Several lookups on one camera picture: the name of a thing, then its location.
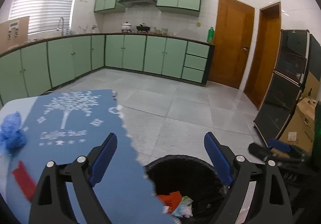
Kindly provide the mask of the light blue milk carton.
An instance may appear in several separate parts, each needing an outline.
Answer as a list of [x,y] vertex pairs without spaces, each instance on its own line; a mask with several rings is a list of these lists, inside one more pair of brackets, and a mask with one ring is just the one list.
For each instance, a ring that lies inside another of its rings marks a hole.
[[192,202],[193,200],[189,198],[188,196],[182,197],[182,200],[180,204],[177,206],[177,208],[171,213],[171,215],[175,217],[185,217],[190,218],[193,216],[192,213]]

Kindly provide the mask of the red foil snack bag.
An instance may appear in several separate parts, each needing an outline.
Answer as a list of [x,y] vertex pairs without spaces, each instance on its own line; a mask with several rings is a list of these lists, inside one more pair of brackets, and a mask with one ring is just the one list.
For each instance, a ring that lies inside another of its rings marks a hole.
[[172,192],[169,195],[157,195],[157,198],[167,208],[166,213],[168,214],[172,214],[182,201],[182,195],[179,191]]

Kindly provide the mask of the black trash bin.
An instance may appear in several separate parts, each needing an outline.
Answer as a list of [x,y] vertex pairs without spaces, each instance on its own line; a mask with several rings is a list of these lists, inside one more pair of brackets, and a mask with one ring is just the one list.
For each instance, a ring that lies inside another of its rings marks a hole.
[[210,223],[229,189],[212,165],[196,157],[167,155],[146,165],[145,171],[156,196],[179,191],[193,200],[190,218],[168,214],[164,206],[163,212],[176,223]]

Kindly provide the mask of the green lower kitchen cabinets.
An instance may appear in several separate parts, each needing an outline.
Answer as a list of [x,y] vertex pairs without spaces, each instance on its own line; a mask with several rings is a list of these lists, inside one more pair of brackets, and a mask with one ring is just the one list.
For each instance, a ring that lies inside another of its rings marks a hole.
[[1,54],[1,104],[43,95],[103,68],[206,85],[210,43],[139,33],[43,39]]

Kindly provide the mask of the cardboard box on floor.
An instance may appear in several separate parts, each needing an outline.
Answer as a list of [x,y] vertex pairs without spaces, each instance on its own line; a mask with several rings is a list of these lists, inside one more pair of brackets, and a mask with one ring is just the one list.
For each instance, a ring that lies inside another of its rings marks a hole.
[[309,72],[305,88],[289,124],[282,133],[279,141],[295,145],[304,151],[311,153],[314,141],[314,117],[317,105],[317,94],[320,81]]

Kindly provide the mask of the dark red scouring pad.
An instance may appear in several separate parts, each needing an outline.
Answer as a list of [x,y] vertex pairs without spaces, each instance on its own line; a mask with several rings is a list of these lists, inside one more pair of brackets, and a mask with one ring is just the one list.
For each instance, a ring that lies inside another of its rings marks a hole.
[[20,187],[20,190],[24,194],[27,201],[31,202],[37,188],[37,184],[33,181],[28,171],[25,168],[25,165],[22,161],[18,161],[17,168],[12,172],[16,183]]

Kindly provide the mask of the blue plastic bag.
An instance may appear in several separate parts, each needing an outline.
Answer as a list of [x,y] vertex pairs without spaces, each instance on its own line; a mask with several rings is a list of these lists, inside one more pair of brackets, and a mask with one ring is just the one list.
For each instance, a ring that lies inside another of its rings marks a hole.
[[1,156],[12,154],[27,143],[21,128],[21,114],[17,111],[8,114],[1,123]]

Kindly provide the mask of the blue coffee tree tablecloth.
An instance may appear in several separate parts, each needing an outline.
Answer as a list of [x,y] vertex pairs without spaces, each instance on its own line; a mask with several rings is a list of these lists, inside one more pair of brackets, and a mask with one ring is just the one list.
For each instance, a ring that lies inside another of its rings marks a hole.
[[152,183],[137,161],[138,153],[123,126],[120,107],[113,92],[93,90],[97,104],[90,114],[73,110],[64,115],[61,109],[48,110],[60,94],[12,100],[1,109],[1,117],[19,112],[26,145],[13,156],[1,157],[1,193],[10,210],[21,223],[27,223],[31,203],[25,198],[13,175],[18,162],[23,162],[31,178],[37,182],[49,161],[72,163],[101,145],[114,133],[118,146],[101,182],[94,193],[112,223],[173,223],[163,213],[163,205],[153,194]]

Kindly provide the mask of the black glass cabinet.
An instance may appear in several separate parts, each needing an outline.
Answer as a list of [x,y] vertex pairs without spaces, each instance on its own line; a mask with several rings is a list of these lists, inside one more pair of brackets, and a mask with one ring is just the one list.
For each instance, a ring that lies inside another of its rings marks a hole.
[[283,29],[269,88],[254,119],[265,145],[281,137],[301,97],[316,97],[319,82],[320,43],[307,29]]

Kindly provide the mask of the wooden door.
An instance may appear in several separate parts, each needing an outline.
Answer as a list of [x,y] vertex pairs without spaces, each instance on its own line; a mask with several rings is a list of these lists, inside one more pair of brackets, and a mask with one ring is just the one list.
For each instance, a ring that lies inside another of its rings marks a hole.
[[254,57],[244,88],[245,95],[260,108],[269,88],[281,37],[281,2],[260,9]]
[[237,0],[219,0],[208,79],[238,89],[254,29],[255,9]]

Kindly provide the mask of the green bottle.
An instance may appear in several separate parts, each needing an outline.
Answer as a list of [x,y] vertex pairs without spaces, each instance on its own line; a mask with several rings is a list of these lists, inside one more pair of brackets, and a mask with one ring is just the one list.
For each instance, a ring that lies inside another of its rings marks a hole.
[[215,31],[213,27],[210,27],[210,29],[208,30],[208,34],[207,34],[207,42],[209,44],[213,43],[214,40],[214,35],[215,35]]

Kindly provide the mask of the cardboard box on counter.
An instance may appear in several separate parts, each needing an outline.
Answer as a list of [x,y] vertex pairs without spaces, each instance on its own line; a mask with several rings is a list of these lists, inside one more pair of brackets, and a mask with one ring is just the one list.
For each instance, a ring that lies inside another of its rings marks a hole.
[[6,21],[0,25],[1,54],[28,41],[29,16]]

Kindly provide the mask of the sink faucet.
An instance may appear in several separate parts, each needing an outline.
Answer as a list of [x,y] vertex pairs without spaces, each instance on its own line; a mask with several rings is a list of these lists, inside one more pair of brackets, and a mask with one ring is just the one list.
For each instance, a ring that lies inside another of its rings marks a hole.
[[60,17],[57,25],[57,31],[60,31],[60,36],[64,35],[64,18]]

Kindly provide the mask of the white pot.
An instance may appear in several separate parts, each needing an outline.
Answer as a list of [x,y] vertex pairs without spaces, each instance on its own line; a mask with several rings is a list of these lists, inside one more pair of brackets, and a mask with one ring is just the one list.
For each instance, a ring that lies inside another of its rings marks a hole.
[[131,33],[132,32],[132,25],[129,22],[124,22],[121,25],[121,32],[122,33]]

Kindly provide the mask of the range hood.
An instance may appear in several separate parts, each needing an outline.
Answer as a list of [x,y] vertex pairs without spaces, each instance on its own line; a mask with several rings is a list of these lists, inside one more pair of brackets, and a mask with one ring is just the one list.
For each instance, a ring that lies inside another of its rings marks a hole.
[[139,6],[155,6],[156,0],[120,0],[118,2],[126,7],[139,7]]

